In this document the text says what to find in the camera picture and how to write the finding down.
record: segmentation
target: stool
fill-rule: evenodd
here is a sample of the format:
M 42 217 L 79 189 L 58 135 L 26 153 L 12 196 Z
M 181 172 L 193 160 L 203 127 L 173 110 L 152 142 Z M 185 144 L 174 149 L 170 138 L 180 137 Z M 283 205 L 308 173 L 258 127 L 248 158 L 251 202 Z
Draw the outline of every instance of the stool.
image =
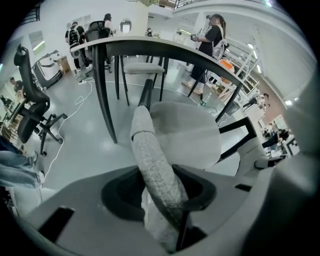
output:
M 150 74 L 155 74 L 154 79 L 153 79 L 152 88 L 155 86 L 157 75 L 158 74 L 162 74 L 159 101 L 162 100 L 165 77 L 166 77 L 166 74 L 167 74 L 167 71 L 168 71 L 168 64 L 169 64 L 169 59 L 168 58 L 164 59 L 163 67 L 162 67 L 163 57 L 160 57 L 158 64 L 141 62 L 141 63 L 131 63 L 131 64 L 124 65 L 123 56 L 120 56 L 120 62 L 121 62 L 123 84 L 124 84 L 125 88 L 127 88 L 126 74 L 129 74 L 129 75 L 139 75 L 139 74 L 148 74 L 148 75 L 150 75 Z

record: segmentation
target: chair backrest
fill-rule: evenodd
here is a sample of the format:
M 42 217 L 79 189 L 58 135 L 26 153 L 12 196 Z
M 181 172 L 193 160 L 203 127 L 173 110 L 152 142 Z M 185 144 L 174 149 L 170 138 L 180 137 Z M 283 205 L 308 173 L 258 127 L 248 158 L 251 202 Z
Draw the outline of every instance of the chair backrest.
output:
M 26 98 L 34 103 L 45 102 L 47 108 L 50 107 L 50 99 L 41 90 L 32 79 L 29 51 L 21 44 L 16 49 L 14 56 L 14 64 L 19 67 L 20 75 L 23 83 L 23 91 Z
M 105 27 L 105 22 L 103 20 L 91 22 L 88 30 L 84 33 L 85 40 L 87 42 L 108 38 L 111 34 L 109 27 Z

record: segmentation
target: black t-shirt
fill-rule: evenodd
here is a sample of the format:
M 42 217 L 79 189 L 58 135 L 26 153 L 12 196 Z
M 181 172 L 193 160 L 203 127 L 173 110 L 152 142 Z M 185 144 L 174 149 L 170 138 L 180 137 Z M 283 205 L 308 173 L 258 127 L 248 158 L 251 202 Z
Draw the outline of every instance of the black t-shirt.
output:
M 213 26 L 205 34 L 205 38 L 208 39 L 210 42 L 202 42 L 200 44 L 199 51 L 203 52 L 206 55 L 212 56 L 212 42 L 213 46 L 215 47 L 222 40 L 220 28 L 217 25 Z
M 280 138 L 282 138 L 284 141 L 285 141 L 286 139 L 288 139 L 288 137 L 289 137 L 289 132 L 288 132 L 287 130 L 281 129 L 281 130 L 279 130 L 279 132 L 280 132 L 280 134 L 279 134 L 279 137 L 280 137 Z
M 79 33 L 79 35 L 80 35 L 80 42 L 79 42 L 79 44 L 83 44 L 83 43 L 85 42 L 85 36 L 84 36 L 82 33 L 84 33 L 85 30 L 84 30 L 84 28 L 83 28 L 82 26 L 78 26 L 78 27 L 76 28 L 76 30 L 78 30 L 78 33 Z M 69 30 L 67 30 L 67 31 L 65 32 L 65 38 L 68 38 L 68 36 L 69 36 Z
M 14 91 L 18 92 L 19 90 L 22 90 L 23 88 L 23 83 L 22 81 L 18 80 L 15 82 L 15 86 L 14 86 Z

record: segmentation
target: dark hair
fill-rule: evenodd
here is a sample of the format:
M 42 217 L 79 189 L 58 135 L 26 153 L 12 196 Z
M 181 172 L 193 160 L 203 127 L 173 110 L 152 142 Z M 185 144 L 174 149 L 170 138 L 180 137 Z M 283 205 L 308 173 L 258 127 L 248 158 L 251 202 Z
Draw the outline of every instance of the dark hair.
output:
M 104 15 L 103 21 L 111 21 L 111 14 L 107 13 L 106 15 Z
M 216 19 L 220 20 L 221 27 L 223 29 L 223 38 L 225 38 L 226 37 L 226 26 L 227 26 L 227 24 L 226 24 L 226 21 L 225 21 L 224 17 L 222 17 L 220 14 L 216 13 L 216 14 L 211 16 L 211 19 L 212 18 L 216 18 Z

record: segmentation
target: white cable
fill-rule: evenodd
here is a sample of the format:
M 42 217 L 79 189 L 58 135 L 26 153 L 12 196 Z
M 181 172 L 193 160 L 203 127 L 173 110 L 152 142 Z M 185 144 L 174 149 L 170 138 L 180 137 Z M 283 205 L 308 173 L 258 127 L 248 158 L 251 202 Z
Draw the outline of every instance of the white cable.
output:
M 105 81 L 105 82 L 106 83 L 115 83 L 115 81 Z M 136 83 L 126 83 L 126 84 L 127 85 L 131 85 L 131 86 L 142 86 L 142 87 L 144 87 L 143 84 L 136 84 Z M 166 90 L 166 91 L 169 91 L 169 92 L 178 93 L 178 94 L 182 94 L 184 96 L 188 96 L 187 94 L 179 92 L 179 91 L 176 91 L 176 90 L 170 90 L 170 89 L 166 89 L 166 88 L 163 88 L 163 90 Z M 189 99 L 191 99 L 195 104 L 199 105 L 193 98 L 189 97 Z
M 91 83 L 91 82 L 94 82 L 94 81 L 95 81 L 94 79 L 91 79 L 90 81 L 83 81 L 83 83 L 89 83 L 89 84 L 91 85 L 89 94 L 88 94 L 85 98 L 84 98 L 82 95 L 79 96 L 78 98 L 76 98 L 76 100 L 75 100 L 75 102 L 74 102 L 74 105 L 80 104 L 80 106 L 78 107 L 78 109 L 77 109 L 72 115 L 70 115 L 70 116 L 68 116 L 66 119 L 64 119 L 63 122 L 62 122 L 62 124 L 60 125 L 60 127 L 59 127 L 59 129 L 58 129 L 58 135 L 60 136 L 60 138 L 62 138 L 63 141 L 62 141 L 62 144 L 61 144 L 61 146 L 60 146 L 60 148 L 59 148 L 59 150 L 58 150 L 58 153 L 56 154 L 56 157 L 55 157 L 55 158 L 52 160 L 52 162 L 50 163 L 48 172 L 47 172 L 46 175 L 44 176 L 43 182 L 45 182 L 46 177 L 48 176 L 48 174 L 49 174 L 49 172 L 50 172 L 50 170 L 51 170 L 52 164 L 53 164 L 54 161 L 57 159 L 57 157 L 58 157 L 58 155 L 59 155 L 59 153 L 60 153 L 60 150 L 61 150 L 62 146 L 63 146 L 64 143 L 65 143 L 64 138 L 60 135 L 60 129 L 61 129 L 62 125 L 64 124 L 65 121 L 67 121 L 69 118 L 73 117 L 73 116 L 79 111 L 79 109 L 81 108 L 81 106 L 84 104 L 85 100 L 86 100 L 86 99 L 89 97 L 89 95 L 91 94 L 91 92 L 92 92 L 92 83 Z

